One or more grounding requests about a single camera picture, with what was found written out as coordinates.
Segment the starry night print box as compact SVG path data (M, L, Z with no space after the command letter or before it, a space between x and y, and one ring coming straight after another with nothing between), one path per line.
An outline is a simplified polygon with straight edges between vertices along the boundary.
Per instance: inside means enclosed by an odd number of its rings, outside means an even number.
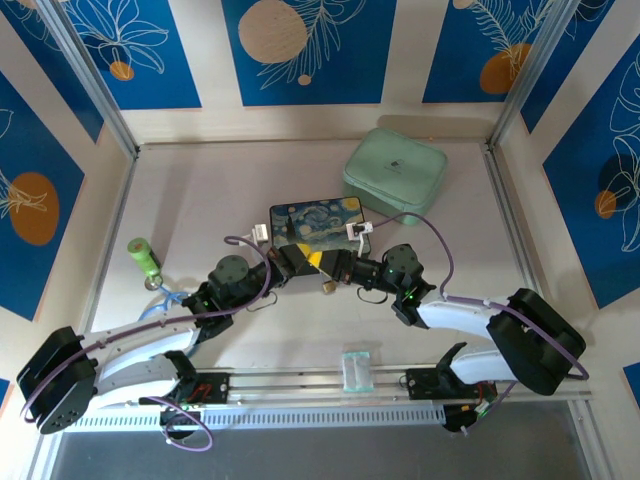
M276 248L302 243L314 251L349 249L359 251L360 241L351 241L346 225L365 220L358 197L341 197L319 201L306 201L270 207L272 244ZM361 254L371 253L368 238Z

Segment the mint green zip case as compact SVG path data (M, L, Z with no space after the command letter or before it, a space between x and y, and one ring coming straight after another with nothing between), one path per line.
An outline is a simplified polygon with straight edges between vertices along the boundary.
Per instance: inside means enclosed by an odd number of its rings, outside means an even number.
M441 150L395 131L375 128L343 169L343 195L363 207L413 226L433 205L448 159Z

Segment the green cylindrical tube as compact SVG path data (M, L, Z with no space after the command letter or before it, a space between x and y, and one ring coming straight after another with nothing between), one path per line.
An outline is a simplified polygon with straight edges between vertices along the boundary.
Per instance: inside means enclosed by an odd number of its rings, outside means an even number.
M161 274L161 263L145 238L132 239L127 245L127 251L146 277Z

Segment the clear plastic packet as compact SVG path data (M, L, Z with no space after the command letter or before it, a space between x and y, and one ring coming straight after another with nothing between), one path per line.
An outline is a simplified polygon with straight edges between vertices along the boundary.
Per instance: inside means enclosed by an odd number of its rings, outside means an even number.
M369 393L374 390L369 352L345 352L342 355L343 390L347 393Z

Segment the aluminium mounting rail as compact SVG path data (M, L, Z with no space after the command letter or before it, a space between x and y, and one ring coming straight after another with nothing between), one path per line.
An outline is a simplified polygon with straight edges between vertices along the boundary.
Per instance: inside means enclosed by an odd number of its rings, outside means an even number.
M394 399L411 400L405 385L406 370L375 370L372 373L372 392L347 393L343 390L343 374L340 372L197 370L182 353L171 352L167 356L160 355L130 365L103 379L99 377L96 362L78 360L49 383L44 382L42 375L38 376L33 386L42 390L34 390L25 398L33 400L30 407L33 417L42 420L50 415L67 416L73 422L91 409L128 401L149 404L151 397L166 400L164 396L183 378L198 373L226 372L231 375L227 403L216 405L300 405L318 402L377 404Z

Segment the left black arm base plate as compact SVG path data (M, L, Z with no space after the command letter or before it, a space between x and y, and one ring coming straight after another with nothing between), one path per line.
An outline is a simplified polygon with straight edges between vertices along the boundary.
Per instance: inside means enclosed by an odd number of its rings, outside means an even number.
M179 380L164 398L185 405L226 404L230 379L231 375L226 372L198 373Z

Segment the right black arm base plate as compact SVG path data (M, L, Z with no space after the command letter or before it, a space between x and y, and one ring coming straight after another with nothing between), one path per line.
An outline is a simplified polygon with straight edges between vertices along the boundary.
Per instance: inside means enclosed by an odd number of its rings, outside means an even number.
M494 383L463 383L452 371L437 368L412 368L405 371L405 385L411 400L488 401L497 398Z

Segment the blue floral wall panel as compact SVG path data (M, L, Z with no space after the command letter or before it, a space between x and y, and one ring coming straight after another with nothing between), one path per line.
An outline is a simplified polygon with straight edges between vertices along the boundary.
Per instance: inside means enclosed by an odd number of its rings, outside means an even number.
M83 181L0 73L0 307L35 319Z
M397 0L221 0L245 107L382 100Z
M501 102L556 0L449 0L425 104Z
M621 57L544 171L598 307L640 287L640 44Z
M169 0L65 0L63 8L120 109L201 106Z

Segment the aluminium frame post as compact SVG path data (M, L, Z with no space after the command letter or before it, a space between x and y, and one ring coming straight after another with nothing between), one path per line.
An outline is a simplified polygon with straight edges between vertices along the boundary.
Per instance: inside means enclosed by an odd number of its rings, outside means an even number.
M126 155L135 161L139 146L99 69L58 0L35 0L38 12L74 74Z
M524 122L527 134L537 129L593 34L583 17L581 0L549 0L547 6L548 16L488 137L490 150L500 146L519 121Z

